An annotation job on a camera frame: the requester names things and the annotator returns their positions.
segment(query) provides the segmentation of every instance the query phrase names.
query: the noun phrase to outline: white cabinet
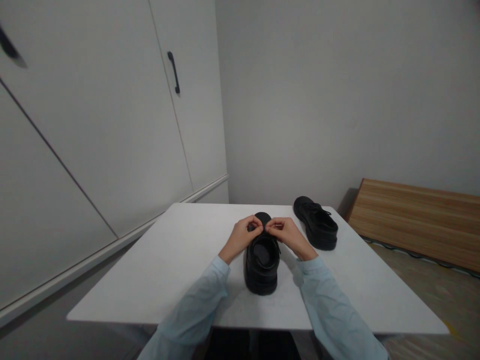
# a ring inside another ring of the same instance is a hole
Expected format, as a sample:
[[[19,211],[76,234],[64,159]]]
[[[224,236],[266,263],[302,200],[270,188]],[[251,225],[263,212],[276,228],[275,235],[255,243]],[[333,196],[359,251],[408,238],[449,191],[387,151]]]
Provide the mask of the white cabinet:
[[[3,81],[119,237],[192,194],[147,0],[5,0],[0,24],[27,66],[0,53]]]
[[[230,204],[228,181],[222,182],[195,202],[198,204]]]
[[[227,173],[215,1],[150,3],[193,189],[198,191]]]
[[[0,309],[116,240],[0,84]]]
[[[2,0],[0,24],[23,60],[0,49],[0,77],[31,121],[2,87],[11,316],[227,165],[214,0]],[[228,202],[227,184],[200,201]]]

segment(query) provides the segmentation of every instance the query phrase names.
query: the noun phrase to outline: white table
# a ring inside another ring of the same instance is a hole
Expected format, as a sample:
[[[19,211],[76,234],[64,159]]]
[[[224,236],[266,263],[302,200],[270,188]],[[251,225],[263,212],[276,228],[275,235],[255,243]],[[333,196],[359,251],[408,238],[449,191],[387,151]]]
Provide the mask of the white table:
[[[444,323],[331,207],[338,224],[333,251],[320,251],[341,290],[375,334],[448,334]],[[239,219],[257,212],[291,217],[291,206],[173,204],[68,314],[69,320],[158,324],[227,241]],[[280,244],[278,286],[268,296],[245,286],[243,255],[230,265],[228,297],[214,325],[311,330],[293,253]]]

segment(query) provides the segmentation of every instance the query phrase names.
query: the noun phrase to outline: hand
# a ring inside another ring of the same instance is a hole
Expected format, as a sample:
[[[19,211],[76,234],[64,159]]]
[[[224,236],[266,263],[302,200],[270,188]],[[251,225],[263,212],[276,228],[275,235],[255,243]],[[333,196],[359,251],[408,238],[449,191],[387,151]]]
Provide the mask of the hand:
[[[250,224],[255,228],[255,230],[251,232],[247,230]],[[255,215],[250,215],[242,220],[239,220],[233,227],[228,241],[218,256],[227,265],[230,265],[232,260],[243,250],[245,250],[252,240],[260,235],[263,230],[264,227],[262,222]]]
[[[318,256],[290,217],[274,217],[265,225],[265,231],[287,245],[302,261]]]

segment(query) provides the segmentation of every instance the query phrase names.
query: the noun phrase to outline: black handle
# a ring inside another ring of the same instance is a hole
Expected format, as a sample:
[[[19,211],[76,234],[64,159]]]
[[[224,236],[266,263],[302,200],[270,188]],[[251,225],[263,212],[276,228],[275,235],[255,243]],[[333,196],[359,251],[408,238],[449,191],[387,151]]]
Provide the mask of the black handle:
[[[15,46],[10,42],[9,38],[5,34],[4,30],[0,26],[0,45],[5,54],[10,58],[17,60],[20,58],[20,54]]]
[[[173,65],[173,72],[175,73],[175,81],[176,81],[175,92],[177,94],[180,94],[179,78],[177,77],[177,67],[175,66],[174,55],[172,54],[171,51],[169,51],[167,54],[168,54],[168,59],[171,61],[171,64]]]

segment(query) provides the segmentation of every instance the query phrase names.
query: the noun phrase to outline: light blue shirt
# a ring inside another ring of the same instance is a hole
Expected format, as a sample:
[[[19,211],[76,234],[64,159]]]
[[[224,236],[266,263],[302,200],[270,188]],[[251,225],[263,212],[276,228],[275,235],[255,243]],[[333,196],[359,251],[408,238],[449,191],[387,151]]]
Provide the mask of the light blue shirt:
[[[383,345],[340,290],[318,256],[297,260],[301,294],[316,338],[334,359],[388,359]],[[191,359],[207,338],[220,300],[227,296],[230,267],[216,256],[175,309],[158,325],[139,360]]]

